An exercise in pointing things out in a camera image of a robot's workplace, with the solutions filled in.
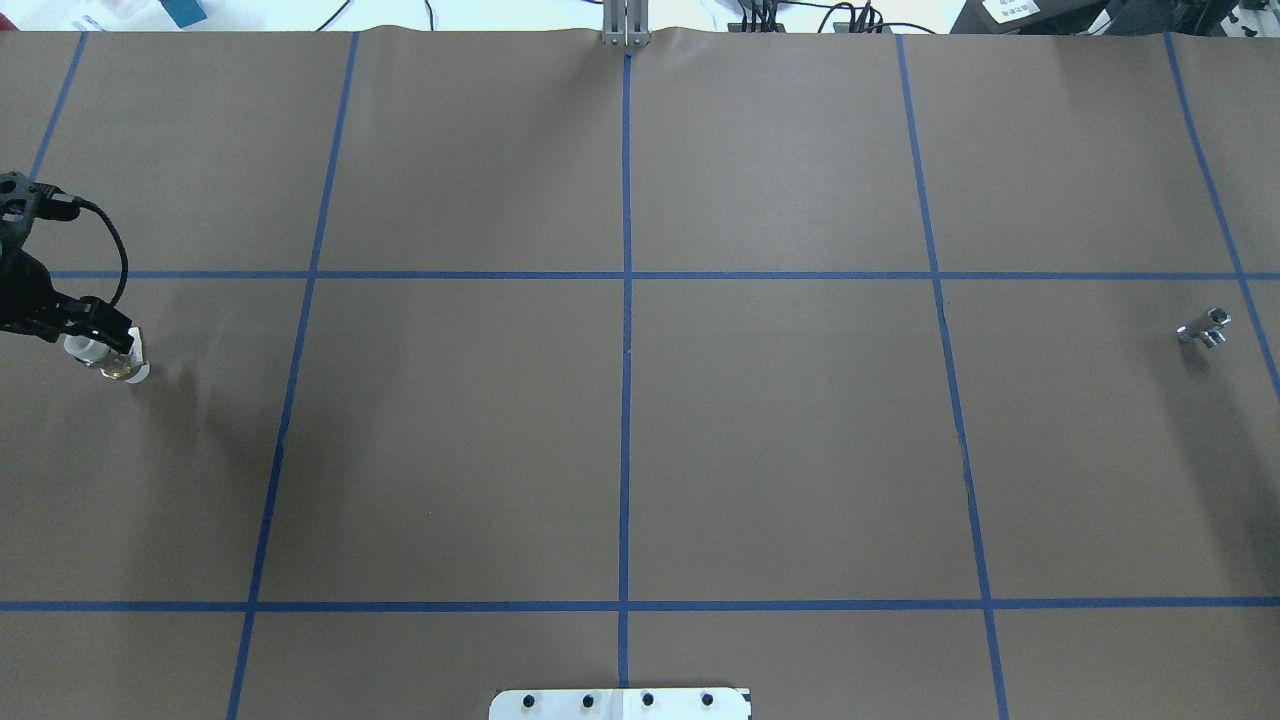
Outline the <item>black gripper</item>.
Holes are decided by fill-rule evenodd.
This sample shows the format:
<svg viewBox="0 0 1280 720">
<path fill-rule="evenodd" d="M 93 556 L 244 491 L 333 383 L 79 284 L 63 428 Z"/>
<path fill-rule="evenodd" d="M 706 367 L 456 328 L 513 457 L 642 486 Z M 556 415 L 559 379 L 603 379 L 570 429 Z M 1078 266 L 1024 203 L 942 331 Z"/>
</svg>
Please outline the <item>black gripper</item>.
<svg viewBox="0 0 1280 720">
<path fill-rule="evenodd" d="M 12 334 L 49 343 L 61 336 L 84 337 L 128 354 L 134 348 L 133 322 L 118 309 L 129 278 L 129 259 L 120 232 L 95 202 L 40 183 L 19 172 L 1 176 L 1 327 Z M 110 299 L 72 297 L 55 290 L 49 269 L 24 250 L 37 220 L 73 222 L 95 214 L 115 245 L 120 272 Z"/>
</svg>

